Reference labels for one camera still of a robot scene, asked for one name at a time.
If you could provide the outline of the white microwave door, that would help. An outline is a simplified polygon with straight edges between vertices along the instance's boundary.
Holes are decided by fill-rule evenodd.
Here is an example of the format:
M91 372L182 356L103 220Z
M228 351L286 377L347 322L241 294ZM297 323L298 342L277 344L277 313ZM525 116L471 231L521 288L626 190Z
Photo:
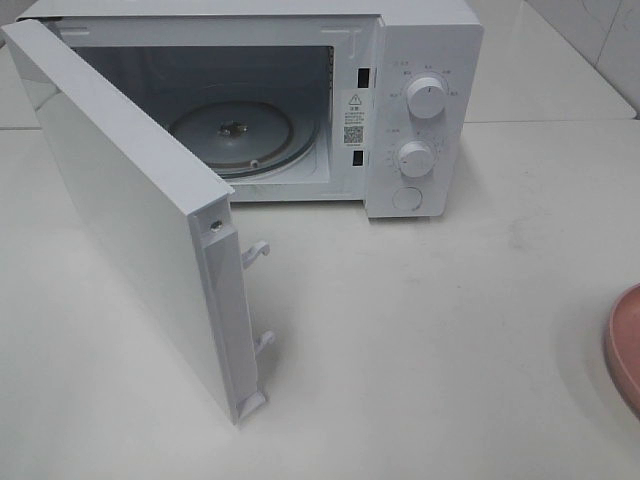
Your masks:
M264 402L231 187L46 25L2 30L65 187L110 260L233 423Z

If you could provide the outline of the white microwave oven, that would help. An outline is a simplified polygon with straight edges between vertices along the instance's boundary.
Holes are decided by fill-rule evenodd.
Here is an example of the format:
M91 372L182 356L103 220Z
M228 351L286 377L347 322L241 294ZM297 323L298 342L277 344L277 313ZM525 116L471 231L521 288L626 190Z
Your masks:
M483 27L463 1L37 1L5 28L81 59L235 202L444 212Z

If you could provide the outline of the pink round plate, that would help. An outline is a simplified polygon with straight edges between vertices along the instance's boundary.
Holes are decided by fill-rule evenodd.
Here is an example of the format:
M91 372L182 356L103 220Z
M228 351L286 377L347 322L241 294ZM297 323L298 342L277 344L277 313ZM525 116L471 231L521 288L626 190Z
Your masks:
M630 410L639 417L639 285L614 303L604 340L610 377Z

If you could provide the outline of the white upper power knob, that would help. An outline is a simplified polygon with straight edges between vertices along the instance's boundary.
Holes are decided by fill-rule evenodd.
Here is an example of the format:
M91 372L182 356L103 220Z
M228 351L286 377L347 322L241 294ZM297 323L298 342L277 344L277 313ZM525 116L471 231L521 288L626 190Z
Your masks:
M434 75L412 80L406 89L409 112L419 119L430 119L441 113L447 99L445 82Z

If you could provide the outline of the glass turntable plate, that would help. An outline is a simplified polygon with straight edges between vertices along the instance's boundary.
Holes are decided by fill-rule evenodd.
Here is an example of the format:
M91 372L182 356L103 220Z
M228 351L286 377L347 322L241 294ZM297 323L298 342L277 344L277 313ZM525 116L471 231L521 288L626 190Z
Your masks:
M206 90L169 132L224 179L256 176L299 160L327 117L327 94L317 86L248 84Z

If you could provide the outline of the white timer knob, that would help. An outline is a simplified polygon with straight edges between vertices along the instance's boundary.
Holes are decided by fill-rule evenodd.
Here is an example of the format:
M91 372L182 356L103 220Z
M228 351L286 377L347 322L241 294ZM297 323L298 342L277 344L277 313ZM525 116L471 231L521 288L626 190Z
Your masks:
M424 142L411 141L398 151L398 166L409 178L426 176L434 167L437 157L434 150Z

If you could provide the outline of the white round door button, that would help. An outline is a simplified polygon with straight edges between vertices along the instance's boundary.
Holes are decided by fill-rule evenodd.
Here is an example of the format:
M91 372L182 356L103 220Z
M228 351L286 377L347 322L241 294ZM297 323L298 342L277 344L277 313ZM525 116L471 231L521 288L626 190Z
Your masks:
M394 207L402 211L417 210L421 206L422 200L422 192L415 187L401 187L392 197Z

